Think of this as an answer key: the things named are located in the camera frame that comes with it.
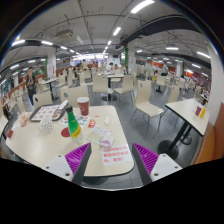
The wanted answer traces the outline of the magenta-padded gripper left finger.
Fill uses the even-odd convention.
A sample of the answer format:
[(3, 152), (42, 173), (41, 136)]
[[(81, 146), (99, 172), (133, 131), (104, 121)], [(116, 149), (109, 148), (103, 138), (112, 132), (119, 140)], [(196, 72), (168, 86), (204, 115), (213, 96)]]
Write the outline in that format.
[(91, 144), (84, 144), (66, 155), (57, 155), (44, 167), (44, 170), (80, 185), (91, 153)]

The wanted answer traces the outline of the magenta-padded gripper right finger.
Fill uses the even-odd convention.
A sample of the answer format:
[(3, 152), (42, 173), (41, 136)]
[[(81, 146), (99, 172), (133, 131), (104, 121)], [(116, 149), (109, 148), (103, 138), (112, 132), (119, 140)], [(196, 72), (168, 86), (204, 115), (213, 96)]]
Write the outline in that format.
[(182, 169), (167, 154), (157, 154), (137, 143), (132, 144), (132, 154), (139, 169), (143, 185), (147, 185)]

